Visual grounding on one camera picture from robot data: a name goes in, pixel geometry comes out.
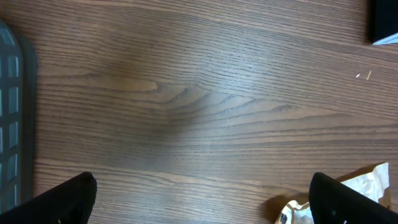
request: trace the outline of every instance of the crumpled paper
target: crumpled paper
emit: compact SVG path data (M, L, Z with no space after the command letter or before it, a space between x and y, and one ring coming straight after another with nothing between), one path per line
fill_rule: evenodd
M388 162L380 164L372 172L343 181L342 184L379 203L384 191L390 186L388 165ZM299 205L295 200L290 201L282 209L275 224L313 224L310 203Z

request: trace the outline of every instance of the wooden surface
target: wooden surface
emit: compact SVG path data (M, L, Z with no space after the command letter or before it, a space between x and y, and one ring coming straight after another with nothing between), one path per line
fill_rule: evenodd
M90 223L273 223L314 172L383 161L398 209L398 45L366 42L364 1L2 0L0 16L39 55L35 194L92 172Z

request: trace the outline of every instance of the small debris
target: small debris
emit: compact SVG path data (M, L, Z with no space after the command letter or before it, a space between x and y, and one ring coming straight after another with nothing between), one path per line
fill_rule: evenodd
M371 74L372 74L372 71L369 72L369 75L368 75L368 77L366 78L366 80L369 80L369 77L371 76Z

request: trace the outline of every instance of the yellow stick fragment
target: yellow stick fragment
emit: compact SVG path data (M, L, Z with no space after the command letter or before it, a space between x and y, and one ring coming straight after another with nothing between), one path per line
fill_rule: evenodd
M371 74L372 74L372 71L369 72L369 75L368 75L368 77L366 78L366 80L369 80L369 77L371 76Z

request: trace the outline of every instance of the wood grain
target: wood grain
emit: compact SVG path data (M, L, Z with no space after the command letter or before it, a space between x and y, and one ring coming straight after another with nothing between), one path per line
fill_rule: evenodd
M273 223L313 173L384 161L398 211L398 47L366 42L364 1L2 0L0 15L40 60L35 194L92 172L91 223Z

